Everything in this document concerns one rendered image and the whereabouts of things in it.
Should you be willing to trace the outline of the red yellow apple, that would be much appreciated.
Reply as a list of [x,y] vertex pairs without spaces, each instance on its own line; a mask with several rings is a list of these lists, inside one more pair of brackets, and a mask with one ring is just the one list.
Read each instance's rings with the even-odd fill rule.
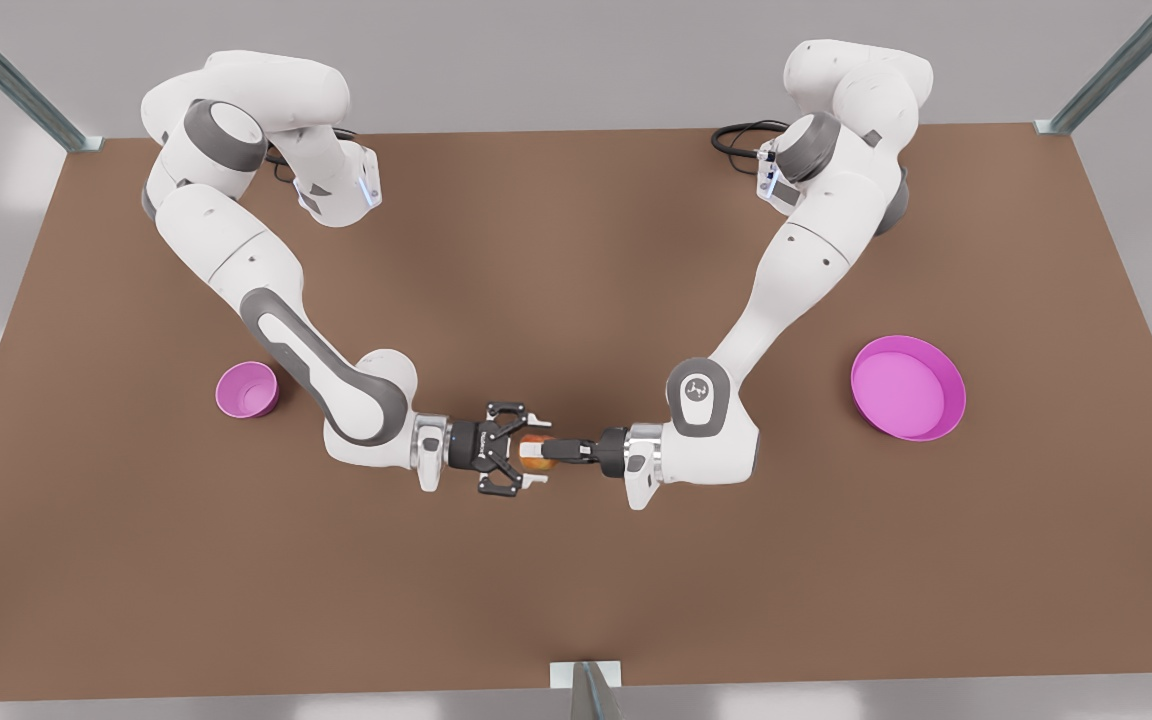
[[544,455],[544,444],[553,439],[552,435],[526,434],[522,435],[518,444],[518,461],[524,473],[545,475],[550,473],[559,464],[556,458]]

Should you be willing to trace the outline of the small pink bowl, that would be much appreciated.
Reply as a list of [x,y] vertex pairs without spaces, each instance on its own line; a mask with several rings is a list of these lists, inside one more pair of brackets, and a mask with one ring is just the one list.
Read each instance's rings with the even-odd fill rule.
[[236,419],[257,418],[278,404],[280,386],[273,369],[247,361],[225,370],[214,391],[215,404]]

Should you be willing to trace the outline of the pink plate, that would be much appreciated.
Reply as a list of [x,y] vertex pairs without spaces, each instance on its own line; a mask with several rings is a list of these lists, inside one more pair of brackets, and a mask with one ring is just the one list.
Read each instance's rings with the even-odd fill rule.
[[967,410],[967,384],[952,357],[905,334],[876,338],[861,348],[850,388],[872,427],[910,442],[950,434]]

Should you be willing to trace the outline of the silver frame post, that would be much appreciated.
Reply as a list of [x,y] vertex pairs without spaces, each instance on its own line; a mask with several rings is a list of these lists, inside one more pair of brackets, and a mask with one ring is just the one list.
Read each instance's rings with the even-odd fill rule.
[[1151,55],[1152,13],[1053,118],[1034,120],[1037,135],[1071,136]]
[[88,136],[0,53],[0,92],[67,152],[97,152],[104,137]]
[[626,720],[613,692],[621,687],[621,661],[550,662],[550,688],[571,691],[570,720]]

